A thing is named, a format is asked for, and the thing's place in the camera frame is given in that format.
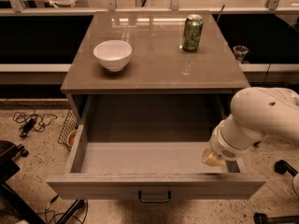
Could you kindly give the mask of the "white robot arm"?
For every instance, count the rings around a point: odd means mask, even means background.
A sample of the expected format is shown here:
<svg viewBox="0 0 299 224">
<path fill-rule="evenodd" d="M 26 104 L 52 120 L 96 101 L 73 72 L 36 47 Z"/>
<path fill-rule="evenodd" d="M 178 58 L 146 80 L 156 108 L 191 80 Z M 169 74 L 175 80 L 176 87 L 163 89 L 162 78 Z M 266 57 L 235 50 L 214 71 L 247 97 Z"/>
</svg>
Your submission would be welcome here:
<svg viewBox="0 0 299 224">
<path fill-rule="evenodd" d="M 221 166 L 236 161 L 267 136 L 299 143 L 299 94 L 286 88 L 251 87 L 231 100 L 231 114 L 214 129 L 202 162 Z"/>
</svg>

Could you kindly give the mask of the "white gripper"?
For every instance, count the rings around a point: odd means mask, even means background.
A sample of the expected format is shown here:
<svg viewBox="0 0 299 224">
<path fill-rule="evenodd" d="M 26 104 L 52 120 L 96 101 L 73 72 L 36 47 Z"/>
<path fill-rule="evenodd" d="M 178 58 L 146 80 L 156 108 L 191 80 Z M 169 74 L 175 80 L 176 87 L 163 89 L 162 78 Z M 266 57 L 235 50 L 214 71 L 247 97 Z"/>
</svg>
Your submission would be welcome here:
<svg viewBox="0 0 299 224">
<path fill-rule="evenodd" d="M 223 166 L 225 161 L 236 161 L 252 144 L 252 139 L 238 126 L 221 122 L 206 145 L 202 162 L 209 166 Z"/>
</svg>

